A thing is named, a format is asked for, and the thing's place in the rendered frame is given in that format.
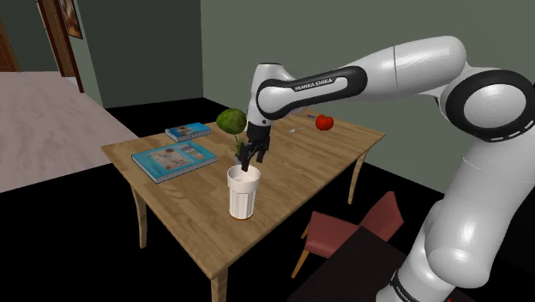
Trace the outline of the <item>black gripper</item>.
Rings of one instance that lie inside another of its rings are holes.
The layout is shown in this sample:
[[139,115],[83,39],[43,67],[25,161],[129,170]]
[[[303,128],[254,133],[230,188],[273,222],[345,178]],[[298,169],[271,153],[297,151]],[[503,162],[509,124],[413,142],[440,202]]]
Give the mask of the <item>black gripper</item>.
[[256,153],[256,146],[258,146],[258,153],[256,161],[263,162],[265,153],[268,151],[268,142],[270,138],[270,125],[256,125],[248,122],[247,137],[248,142],[242,143],[240,147],[239,160],[242,170],[247,172],[249,169],[250,160]]

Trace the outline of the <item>small green potted plant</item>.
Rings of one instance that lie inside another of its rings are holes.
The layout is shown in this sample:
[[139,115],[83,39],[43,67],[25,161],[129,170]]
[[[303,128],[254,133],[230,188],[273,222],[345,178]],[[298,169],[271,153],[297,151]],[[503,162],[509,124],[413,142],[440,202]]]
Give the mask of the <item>small green potted plant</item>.
[[235,139],[235,142],[234,142],[234,145],[231,147],[231,151],[234,153],[235,164],[239,165],[241,163],[240,161],[241,148],[245,144],[245,140],[243,136],[239,136],[239,135],[235,135],[234,139]]

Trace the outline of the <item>wooden table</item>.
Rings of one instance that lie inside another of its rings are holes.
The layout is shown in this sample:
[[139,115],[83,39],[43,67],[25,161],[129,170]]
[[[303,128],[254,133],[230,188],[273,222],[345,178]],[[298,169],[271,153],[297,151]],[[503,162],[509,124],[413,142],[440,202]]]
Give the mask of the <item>wooden table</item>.
[[[131,155],[164,147],[172,140],[158,134],[102,147],[129,182],[135,198],[140,246],[147,241],[146,211],[151,209],[211,281],[212,302],[226,302],[229,267],[348,166],[361,167],[383,133],[340,119],[329,131],[315,127],[310,109],[273,123],[262,163],[254,213],[247,220],[229,214],[226,173],[234,162],[231,137],[209,126],[197,143],[217,156],[216,163],[155,184]],[[305,127],[290,133],[288,130]]]

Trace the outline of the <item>white ribbed cup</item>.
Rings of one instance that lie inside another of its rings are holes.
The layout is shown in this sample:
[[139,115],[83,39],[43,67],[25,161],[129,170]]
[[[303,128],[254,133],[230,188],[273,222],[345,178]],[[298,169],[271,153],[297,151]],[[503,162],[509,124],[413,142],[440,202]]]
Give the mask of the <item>white ribbed cup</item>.
[[238,220],[247,220],[253,215],[255,193],[260,183],[260,171],[249,166],[245,172],[242,165],[235,165],[227,171],[229,188],[229,214]]

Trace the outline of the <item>green cabbage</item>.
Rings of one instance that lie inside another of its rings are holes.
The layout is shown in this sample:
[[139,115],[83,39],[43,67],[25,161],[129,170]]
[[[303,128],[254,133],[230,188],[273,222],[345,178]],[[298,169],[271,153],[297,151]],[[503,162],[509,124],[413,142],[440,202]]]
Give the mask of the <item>green cabbage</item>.
[[237,135],[245,129],[247,125],[247,117],[240,109],[229,108],[224,110],[216,118],[216,124],[225,133]]

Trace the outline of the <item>small blue book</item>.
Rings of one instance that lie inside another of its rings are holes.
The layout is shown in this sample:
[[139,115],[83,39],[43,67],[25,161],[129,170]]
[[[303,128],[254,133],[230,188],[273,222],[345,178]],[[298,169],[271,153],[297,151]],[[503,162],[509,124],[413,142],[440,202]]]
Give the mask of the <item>small blue book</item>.
[[211,129],[205,124],[192,123],[165,129],[165,134],[174,142],[184,142],[200,136],[210,135]]

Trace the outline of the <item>large blue book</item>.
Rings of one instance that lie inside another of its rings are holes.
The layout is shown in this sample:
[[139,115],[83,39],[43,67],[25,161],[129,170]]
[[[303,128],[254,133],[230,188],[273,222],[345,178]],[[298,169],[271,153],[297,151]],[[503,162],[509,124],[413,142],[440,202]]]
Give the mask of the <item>large blue book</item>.
[[132,154],[131,158],[156,184],[217,161],[215,154],[191,140]]

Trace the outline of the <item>red chair with wooden legs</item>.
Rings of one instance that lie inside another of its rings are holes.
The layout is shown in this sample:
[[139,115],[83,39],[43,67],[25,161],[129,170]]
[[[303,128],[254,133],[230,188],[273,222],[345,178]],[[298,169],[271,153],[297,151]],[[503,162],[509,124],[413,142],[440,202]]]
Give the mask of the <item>red chair with wooden legs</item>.
[[307,256],[331,257],[359,228],[365,228],[378,238],[388,242],[404,224],[393,191],[377,201],[359,224],[313,211],[310,222],[301,238],[305,239],[304,250],[298,259],[291,278],[295,278]]

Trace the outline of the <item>brown wooden door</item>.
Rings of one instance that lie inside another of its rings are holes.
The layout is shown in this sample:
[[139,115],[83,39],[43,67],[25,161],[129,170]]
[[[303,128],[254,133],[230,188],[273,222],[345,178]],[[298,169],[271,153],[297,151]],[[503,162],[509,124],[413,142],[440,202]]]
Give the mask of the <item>brown wooden door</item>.
[[14,50],[0,20],[0,72],[20,72]]

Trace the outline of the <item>brown door frame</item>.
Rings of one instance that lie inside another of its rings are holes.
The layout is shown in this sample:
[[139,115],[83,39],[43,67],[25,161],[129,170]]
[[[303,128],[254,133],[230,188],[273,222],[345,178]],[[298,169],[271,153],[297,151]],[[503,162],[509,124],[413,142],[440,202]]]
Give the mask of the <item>brown door frame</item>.
[[84,93],[60,2],[58,0],[36,0],[36,3],[61,76],[70,80],[75,79],[79,91]]

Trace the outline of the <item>framed wall picture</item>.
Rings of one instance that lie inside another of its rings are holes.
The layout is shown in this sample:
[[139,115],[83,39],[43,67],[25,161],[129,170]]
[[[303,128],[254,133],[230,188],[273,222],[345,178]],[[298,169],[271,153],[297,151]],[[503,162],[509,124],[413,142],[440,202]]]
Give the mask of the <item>framed wall picture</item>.
[[73,0],[58,0],[69,36],[83,39]]

